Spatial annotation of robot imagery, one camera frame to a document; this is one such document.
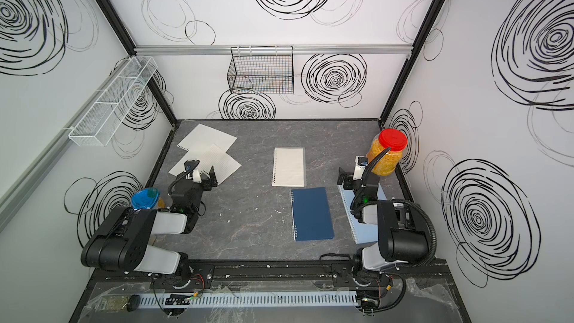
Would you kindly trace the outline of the white mesh wall shelf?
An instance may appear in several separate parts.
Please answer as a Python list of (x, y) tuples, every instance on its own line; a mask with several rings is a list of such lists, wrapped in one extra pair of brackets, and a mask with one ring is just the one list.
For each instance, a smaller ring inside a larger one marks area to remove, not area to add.
[(135, 56), (116, 68), (68, 138), (80, 147), (104, 147), (121, 126), (142, 131), (158, 114), (148, 88), (158, 67), (149, 56)]

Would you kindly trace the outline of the light blue spiral notebook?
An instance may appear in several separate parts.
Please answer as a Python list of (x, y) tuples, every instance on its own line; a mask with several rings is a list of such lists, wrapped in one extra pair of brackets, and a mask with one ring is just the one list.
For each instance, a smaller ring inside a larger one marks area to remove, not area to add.
[(378, 241), (377, 217), (374, 224), (362, 224), (351, 214), (351, 202), (354, 199), (352, 190), (345, 190), (342, 185), (337, 186), (341, 194), (345, 213), (351, 226), (351, 235), (357, 245), (370, 244)]

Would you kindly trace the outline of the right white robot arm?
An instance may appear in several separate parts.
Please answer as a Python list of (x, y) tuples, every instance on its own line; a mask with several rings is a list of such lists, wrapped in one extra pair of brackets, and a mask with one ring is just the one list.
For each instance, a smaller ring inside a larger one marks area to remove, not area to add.
[(425, 266), (433, 260), (436, 230), (420, 205), (400, 198), (380, 199), (379, 179), (373, 173), (363, 182), (340, 168), (337, 185), (351, 196), (348, 213), (352, 220), (377, 229), (377, 241), (357, 251), (361, 269), (381, 272), (391, 266)]

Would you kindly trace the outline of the frosted cover white notebook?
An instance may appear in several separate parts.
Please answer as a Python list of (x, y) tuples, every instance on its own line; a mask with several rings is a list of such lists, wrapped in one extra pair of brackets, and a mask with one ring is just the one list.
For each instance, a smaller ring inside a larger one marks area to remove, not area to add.
[(306, 183), (305, 152), (299, 147), (276, 147), (272, 185), (303, 188)]

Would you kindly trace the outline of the blue lid snack cup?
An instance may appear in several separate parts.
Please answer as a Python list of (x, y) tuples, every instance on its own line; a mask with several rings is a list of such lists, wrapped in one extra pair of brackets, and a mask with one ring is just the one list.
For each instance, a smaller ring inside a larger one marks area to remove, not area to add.
[(145, 188), (131, 198), (133, 209), (163, 209), (166, 207), (157, 188)]

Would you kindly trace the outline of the black corner frame post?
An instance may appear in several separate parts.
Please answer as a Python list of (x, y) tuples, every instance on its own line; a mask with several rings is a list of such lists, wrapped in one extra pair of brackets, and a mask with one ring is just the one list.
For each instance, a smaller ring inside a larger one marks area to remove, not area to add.
[(378, 124), (380, 127), (385, 127), (387, 120), (391, 115), (391, 111), (399, 99), (399, 96), (409, 78), (410, 72), (414, 68), (416, 60), (423, 50), (423, 46), (432, 30), (433, 24), (435, 24), (446, 0), (432, 0), (430, 7), (426, 12), (426, 15), (422, 21), (421, 28), (418, 30), (417, 36), (413, 42), (413, 49), (411, 55), (405, 60), (404, 65), (399, 73), (396, 82), (391, 90), (390, 97), (381, 112), (381, 116), (378, 119)]

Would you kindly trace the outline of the aluminium wall rail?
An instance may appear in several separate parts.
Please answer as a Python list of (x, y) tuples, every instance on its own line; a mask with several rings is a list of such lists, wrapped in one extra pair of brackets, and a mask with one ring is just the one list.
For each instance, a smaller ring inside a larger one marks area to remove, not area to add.
[(413, 46), (409, 44), (291, 44), (291, 45), (173, 45), (138, 46), (138, 55), (324, 55), (324, 54), (366, 54), (366, 55), (409, 55)]

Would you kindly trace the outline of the cornflakes jar with red lid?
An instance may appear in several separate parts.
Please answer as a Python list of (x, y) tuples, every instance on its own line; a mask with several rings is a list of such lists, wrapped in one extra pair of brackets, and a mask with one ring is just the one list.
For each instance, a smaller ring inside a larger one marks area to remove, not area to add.
[(375, 164), (372, 173), (378, 176), (389, 176), (401, 161), (403, 150), (408, 145), (407, 136), (397, 129), (384, 129), (372, 141), (366, 157), (371, 162), (379, 154), (385, 155)]

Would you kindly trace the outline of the torn lined paper page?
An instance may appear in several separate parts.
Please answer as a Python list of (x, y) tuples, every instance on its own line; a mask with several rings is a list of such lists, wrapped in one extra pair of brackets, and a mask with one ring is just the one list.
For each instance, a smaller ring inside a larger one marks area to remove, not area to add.
[(236, 140), (237, 137), (235, 136), (203, 124), (198, 124), (177, 146), (188, 152), (201, 153), (209, 149), (210, 146), (215, 145), (227, 152)]

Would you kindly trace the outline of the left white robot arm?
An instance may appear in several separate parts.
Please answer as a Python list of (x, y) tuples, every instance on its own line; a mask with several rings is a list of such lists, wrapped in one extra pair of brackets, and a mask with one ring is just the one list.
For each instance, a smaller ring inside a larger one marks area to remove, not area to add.
[(100, 224), (81, 253), (83, 266), (107, 272), (146, 272), (191, 279), (188, 255), (157, 248), (151, 236), (189, 234), (203, 216), (203, 193), (218, 186), (215, 168), (199, 170), (198, 160), (186, 161), (184, 171), (169, 185), (167, 209), (118, 207)]

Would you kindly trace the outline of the left black frame post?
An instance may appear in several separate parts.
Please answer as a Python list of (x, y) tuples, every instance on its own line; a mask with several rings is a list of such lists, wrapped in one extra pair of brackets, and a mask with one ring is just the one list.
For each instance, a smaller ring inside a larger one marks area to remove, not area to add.
[[(129, 56), (135, 56), (135, 54), (136, 54), (135, 42), (132, 39), (131, 34), (128, 32), (127, 28), (123, 24), (120, 16), (118, 15), (117, 11), (115, 10), (115, 8), (113, 6), (111, 0), (95, 0), (95, 1), (98, 4), (101, 12), (103, 12), (103, 14), (104, 14), (105, 18), (107, 19), (110, 27), (112, 27), (112, 30), (116, 34), (116, 37), (118, 38), (122, 47), (125, 49), (126, 53)], [(172, 127), (174, 127), (176, 124), (178, 124), (178, 120), (176, 119), (176, 116), (173, 113), (173, 110), (169, 106), (166, 98), (164, 97), (164, 94), (161, 92), (161, 90), (158, 86), (158, 82), (155, 79), (151, 79), (148, 86), (150, 88), (150, 91), (151, 91), (153, 97), (155, 98), (159, 107), (163, 111), (164, 116), (166, 116), (170, 125), (172, 125)]]

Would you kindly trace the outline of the dark blue spiral notebook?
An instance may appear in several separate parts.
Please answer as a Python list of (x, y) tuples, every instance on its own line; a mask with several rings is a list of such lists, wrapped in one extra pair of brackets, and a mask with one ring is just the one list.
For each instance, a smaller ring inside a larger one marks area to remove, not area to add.
[(296, 242), (334, 238), (327, 190), (299, 188), (291, 190), (293, 236)]

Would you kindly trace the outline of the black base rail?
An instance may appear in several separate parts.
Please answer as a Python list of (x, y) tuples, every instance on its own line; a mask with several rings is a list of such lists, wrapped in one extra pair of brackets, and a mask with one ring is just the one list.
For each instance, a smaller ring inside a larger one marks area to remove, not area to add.
[(162, 275), (145, 272), (104, 272), (95, 270), (89, 284), (154, 283), (165, 290), (210, 289), (218, 284), (251, 281), (314, 281), (334, 287), (358, 287), (375, 282), (384, 283), (392, 275), (403, 278), (434, 278), (450, 275), (445, 260), (435, 259), (427, 266), (400, 267), (392, 264), (382, 272), (369, 272), (344, 258), (319, 260), (191, 260), (190, 276)]

